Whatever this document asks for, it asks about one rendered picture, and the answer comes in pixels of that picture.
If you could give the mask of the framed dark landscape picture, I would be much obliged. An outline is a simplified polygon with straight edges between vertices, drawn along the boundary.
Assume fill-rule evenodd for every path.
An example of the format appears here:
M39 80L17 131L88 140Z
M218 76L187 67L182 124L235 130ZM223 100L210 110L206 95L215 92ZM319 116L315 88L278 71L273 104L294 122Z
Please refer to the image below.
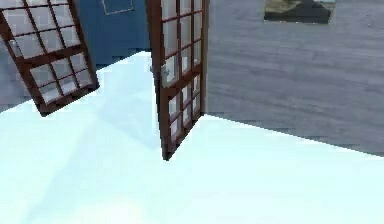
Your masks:
M336 0L265 0L264 20L328 24Z

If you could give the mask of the pale-framed blue wall picture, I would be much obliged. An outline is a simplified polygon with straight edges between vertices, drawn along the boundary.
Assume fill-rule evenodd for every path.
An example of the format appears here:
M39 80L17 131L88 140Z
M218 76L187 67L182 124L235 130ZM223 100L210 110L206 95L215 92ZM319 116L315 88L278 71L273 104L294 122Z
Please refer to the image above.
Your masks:
M105 15L126 13L134 10L133 0L101 0Z

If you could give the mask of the brown glass-paned room door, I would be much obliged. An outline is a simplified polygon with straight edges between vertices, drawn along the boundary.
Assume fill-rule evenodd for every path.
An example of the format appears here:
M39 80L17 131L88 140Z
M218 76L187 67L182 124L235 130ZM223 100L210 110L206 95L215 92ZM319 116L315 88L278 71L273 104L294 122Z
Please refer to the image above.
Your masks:
M205 114L210 0L145 0L162 157ZM161 67L170 70L161 75Z
M99 88L76 0L0 0L0 37L41 116Z

